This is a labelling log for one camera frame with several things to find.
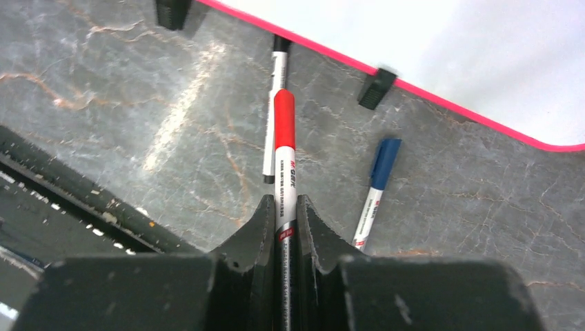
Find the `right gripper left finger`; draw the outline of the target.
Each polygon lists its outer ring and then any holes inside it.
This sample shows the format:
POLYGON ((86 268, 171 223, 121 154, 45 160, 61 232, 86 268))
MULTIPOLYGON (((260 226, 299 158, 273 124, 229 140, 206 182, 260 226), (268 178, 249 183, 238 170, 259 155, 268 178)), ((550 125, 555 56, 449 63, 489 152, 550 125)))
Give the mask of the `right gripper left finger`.
POLYGON ((54 263, 14 330, 271 330, 275 199, 212 252, 54 263))

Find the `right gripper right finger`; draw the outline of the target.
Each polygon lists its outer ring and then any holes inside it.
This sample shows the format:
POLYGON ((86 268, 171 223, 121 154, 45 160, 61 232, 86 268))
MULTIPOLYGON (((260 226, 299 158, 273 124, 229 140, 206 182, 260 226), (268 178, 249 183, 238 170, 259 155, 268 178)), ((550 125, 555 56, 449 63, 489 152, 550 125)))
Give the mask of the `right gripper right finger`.
POLYGON ((519 273, 494 259, 372 257, 297 199, 302 330, 543 330, 519 273))

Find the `red whiteboard marker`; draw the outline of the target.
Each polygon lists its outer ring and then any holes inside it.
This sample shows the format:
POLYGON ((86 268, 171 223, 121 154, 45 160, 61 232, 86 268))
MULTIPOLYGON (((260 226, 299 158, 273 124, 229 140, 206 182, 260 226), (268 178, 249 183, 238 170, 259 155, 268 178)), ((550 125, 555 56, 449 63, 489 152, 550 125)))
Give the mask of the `red whiteboard marker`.
POLYGON ((295 149, 279 146, 275 150, 277 182, 275 184, 275 267, 279 285, 275 311, 276 330, 297 330, 297 263, 295 261, 297 191, 295 149))

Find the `red marker cap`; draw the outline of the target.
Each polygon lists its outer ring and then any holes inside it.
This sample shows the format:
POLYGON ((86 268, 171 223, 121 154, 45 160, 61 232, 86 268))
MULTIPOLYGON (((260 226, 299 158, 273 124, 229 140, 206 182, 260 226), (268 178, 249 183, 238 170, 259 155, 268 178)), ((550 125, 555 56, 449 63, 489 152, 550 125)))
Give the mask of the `red marker cap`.
POLYGON ((296 149, 295 97, 286 89, 280 89, 274 98, 275 150, 286 146, 296 149))

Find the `pink framed whiteboard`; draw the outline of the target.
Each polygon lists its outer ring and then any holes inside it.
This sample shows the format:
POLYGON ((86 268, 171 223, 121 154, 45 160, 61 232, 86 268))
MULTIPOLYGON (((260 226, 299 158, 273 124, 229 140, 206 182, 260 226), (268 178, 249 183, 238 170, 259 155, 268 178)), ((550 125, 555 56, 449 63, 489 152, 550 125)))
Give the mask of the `pink framed whiteboard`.
POLYGON ((584 149, 583 1, 210 1, 552 152, 584 149))

